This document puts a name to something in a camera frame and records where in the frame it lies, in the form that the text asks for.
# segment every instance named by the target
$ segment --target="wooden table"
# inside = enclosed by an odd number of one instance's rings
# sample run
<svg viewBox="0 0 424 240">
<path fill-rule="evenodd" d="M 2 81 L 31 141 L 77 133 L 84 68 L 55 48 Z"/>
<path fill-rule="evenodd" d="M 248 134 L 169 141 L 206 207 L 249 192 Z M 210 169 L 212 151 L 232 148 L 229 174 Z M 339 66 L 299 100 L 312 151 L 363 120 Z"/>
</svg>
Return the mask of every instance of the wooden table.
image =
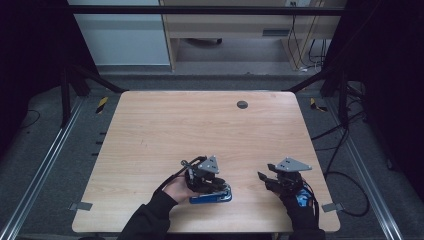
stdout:
<svg viewBox="0 0 424 240">
<path fill-rule="evenodd" d="M 240 109 L 238 101 L 248 107 Z M 268 163 L 286 156 L 311 165 L 301 172 L 320 205 L 331 197 L 310 136 L 290 92 L 129 91 L 122 94 L 82 202 L 75 232 L 120 232 L 153 191 L 181 169 L 180 161 L 217 157 L 233 199 L 219 204 L 180 204 L 169 232 L 291 232 L 284 205 L 259 180 L 274 177 Z M 320 227 L 337 231 L 335 212 L 320 213 Z"/>
</svg>

